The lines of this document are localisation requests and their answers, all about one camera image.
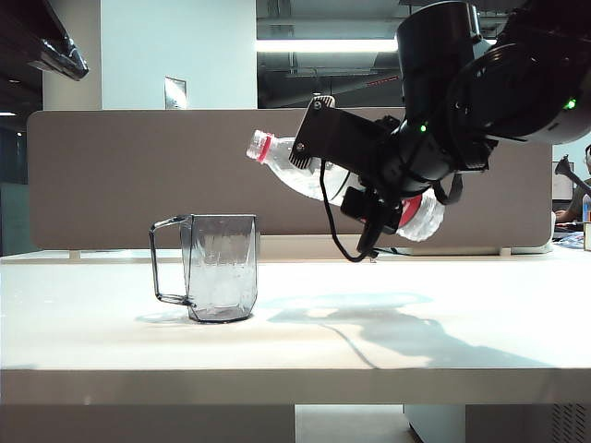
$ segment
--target ceiling light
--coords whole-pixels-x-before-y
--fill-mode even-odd
[[[395,53],[396,39],[257,40],[258,53]]]

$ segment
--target gray partition panel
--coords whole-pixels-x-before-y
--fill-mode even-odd
[[[399,108],[350,110],[401,117]],[[246,157],[254,129],[292,136],[304,110],[54,111],[29,120],[32,237],[46,249],[145,248],[179,213],[255,213],[265,234],[327,233],[321,202]],[[428,247],[536,246],[550,236],[551,147],[501,143],[464,177]],[[360,225],[340,215],[341,233]],[[398,235],[381,245],[416,246]],[[176,245],[172,235],[160,246]]]

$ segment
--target red label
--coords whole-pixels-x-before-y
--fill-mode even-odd
[[[420,208],[422,200],[423,196],[405,198],[403,200],[403,215],[400,217],[400,223],[398,223],[399,227],[410,222]]]
[[[262,163],[267,157],[267,152],[269,152],[269,146],[271,145],[271,139],[273,134],[267,134],[267,138],[265,138],[265,144],[262,145],[262,150],[260,150],[259,157],[257,158],[257,162]]]

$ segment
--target black cable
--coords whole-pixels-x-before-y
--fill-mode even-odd
[[[339,241],[339,237],[336,234],[336,227],[334,225],[334,218],[332,216],[331,204],[329,203],[329,198],[326,193],[326,186],[324,185],[324,172],[325,171],[326,171],[326,160],[322,160],[320,163],[320,189],[322,190],[322,198],[324,200],[324,209],[326,210],[326,215],[329,218],[329,225],[331,226],[332,240],[333,240],[334,244],[336,245],[336,247],[338,247],[339,251],[341,251],[341,254],[343,254],[343,256],[347,260],[352,261],[354,263],[358,263],[361,260],[363,260],[365,257],[367,257],[370,251],[363,251],[357,257],[353,257],[353,256],[349,255],[349,253],[346,251],[344,246]]]

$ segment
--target white wall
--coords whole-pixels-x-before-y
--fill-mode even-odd
[[[591,133],[572,143],[554,145],[552,160],[557,162],[565,154],[569,154],[569,162],[574,162],[574,173],[581,179],[586,180],[591,176],[585,164],[585,148],[589,145],[591,145]]]
[[[257,107],[255,0],[102,0],[103,109],[163,109],[164,76],[189,108]]]
[[[81,81],[43,72],[43,109],[101,109],[101,0],[50,0],[50,4],[90,72]]]

